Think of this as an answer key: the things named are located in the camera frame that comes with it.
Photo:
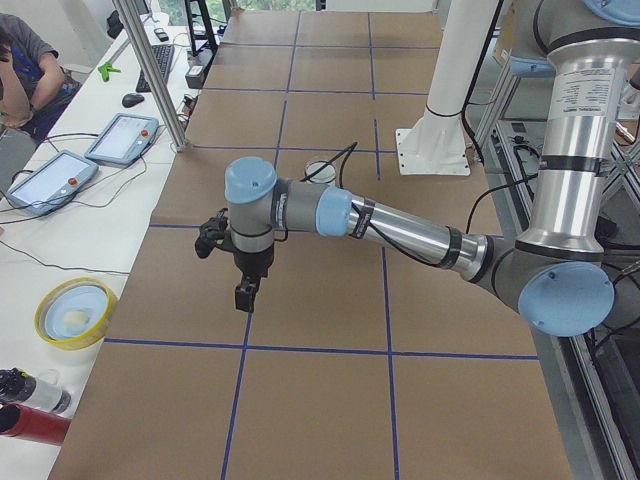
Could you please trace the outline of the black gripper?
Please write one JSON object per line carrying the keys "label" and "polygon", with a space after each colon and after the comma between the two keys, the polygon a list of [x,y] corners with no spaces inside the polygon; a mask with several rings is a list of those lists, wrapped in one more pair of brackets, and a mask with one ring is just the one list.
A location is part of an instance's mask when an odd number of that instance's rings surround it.
{"label": "black gripper", "polygon": [[235,287],[235,307],[237,310],[253,313],[254,296],[259,292],[261,279],[268,277],[268,270],[275,258],[275,248],[269,247],[260,252],[234,253],[234,263],[243,274],[242,282]]}

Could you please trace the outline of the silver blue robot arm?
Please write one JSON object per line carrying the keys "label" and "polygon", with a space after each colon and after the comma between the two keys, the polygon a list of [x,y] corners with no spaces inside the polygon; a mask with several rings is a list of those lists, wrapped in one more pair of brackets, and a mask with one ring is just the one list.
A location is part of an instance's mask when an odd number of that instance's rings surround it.
{"label": "silver blue robot arm", "polygon": [[555,71],[528,227],[512,241],[466,234],[335,186],[280,178],[264,159],[243,157],[225,171],[239,309],[253,310],[274,232],[288,229],[377,241],[456,271],[550,335],[580,335],[608,317],[616,291],[595,228],[621,94],[639,58],[639,5],[521,1],[516,11],[515,51]]}

